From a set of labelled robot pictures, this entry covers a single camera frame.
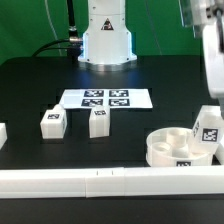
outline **white paper sheet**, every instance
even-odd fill
[[[97,105],[113,108],[152,108],[147,89],[71,89],[59,102],[65,109],[91,109]]]

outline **black cable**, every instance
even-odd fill
[[[67,0],[69,26],[75,26],[75,16],[72,0]]]
[[[38,52],[40,54],[43,51],[49,51],[49,50],[62,50],[62,49],[69,49],[69,47],[50,47],[50,48],[43,48],[41,51]]]
[[[69,37],[74,37],[78,35],[78,32],[75,26],[73,0],[67,0],[67,9],[68,9],[68,22],[69,22]]]
[[[43,49],[47,49],[48,47],[55,45],[55,44],[59,44],[59,43],[66,43],[69,42],[69,39],[60,39],[60,40],[55,40],[53,42],[50,42],[48,44],[45,44],[44,46],[42,46],[41,48],[39,48],[37,51],[35,51],[32,55],[32,57],[36,57],[41,51],[43,51]]]

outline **white box with marker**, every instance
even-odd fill
[[[90,138],[109,136],[110,130],[110,107],[96,106],[91,110],[89,118]]]
[[[193,153],[215,154],[223,136],[224,120],[219,106],[202,106],[188,140]]]
[[[56,105],[53,110],[47,110],[40,126],[44,139],[63,138],[67,127],[66,111],[60,105]]]

